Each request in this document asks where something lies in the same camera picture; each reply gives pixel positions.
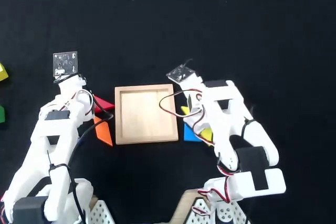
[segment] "wooden tray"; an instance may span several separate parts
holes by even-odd
[[[159,108],[173,92],[172,84],[116,87],[116,144],[177,141],[176,117]],[[175,112],[174,97],[161,104]]]

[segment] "black table surface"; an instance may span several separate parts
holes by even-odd
[[[204,80],[236,83],[279,150],[287,191],[257,198],[254,223],[330,223],[335,31],[335,0],[0,0],[0,62],[10,75],[0,82],[0,193],[40,107],[59,92],[53,52],[78,51],[80,72],[111,102],[114,87],[170,83],[165,74],[193,58]],[[91,181],[117,223],[169,221],[184,190],[220,176],[213,150],[183,142],[178,122],[179,142],[110,148],[92,132],[78,151],[75,177]]]

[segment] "green piece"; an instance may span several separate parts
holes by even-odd
[[[5,109],[0,105],[0,123],[5,122]]]

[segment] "yellow piece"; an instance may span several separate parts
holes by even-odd
[[[188,115],[190,113],[189,108],[186,106],[181,106],[181,110],[185,115]],[[201,136],[207,139],[208,141],[212,141],[212,130],[211,128],[204,129],[201,132]]]
[[[8,78],[8,74],[4,66],[0,63],[0,81],[5,80],[6,78]]]

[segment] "white robotic arm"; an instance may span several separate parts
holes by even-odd
[[[28,153],[3,197],[9,223],[28,223],[27,215],[31,213],[28,213],[27,208],[34,204],[40,204],[38,207],[44,213],[43,216],[35,218],[34,223],[69,224],[79,219],[74,192],[68,193],[70,177],[67,167],[50,168],[52,164],[69,163],[79,138],[77,128],[94,116],[93,97],[89,91],[83,89],[86,85],[85,79],[76,73],[68,74],[63,71],[56,76],[56,80],[59,82],[61,94],[41,108],[30,138]],[[35,197],[28,197],[39,181],[48,176],[51,185],[45,186]],[[75,179],[75,183],[79,205],[88,213],[86,223],[89,223],[89,202],[93,187],[85,179]]]
[[[217,167],[225,176],[208,180],[199,193],[206,196],[216,209],[219,202],[262,195],[281,194],[286,191],[282,171],[270,168],[279,162],[274,143],[254,120],[244,98],[232,81],[203,82],[195,71],[180,65],[167,74],[183,90],[192,116],[184,117],[194,133],[214,147]],[[211,128],[212,141],[199,134]],[[234,150],[231,135],[239,135],[251,147]]]

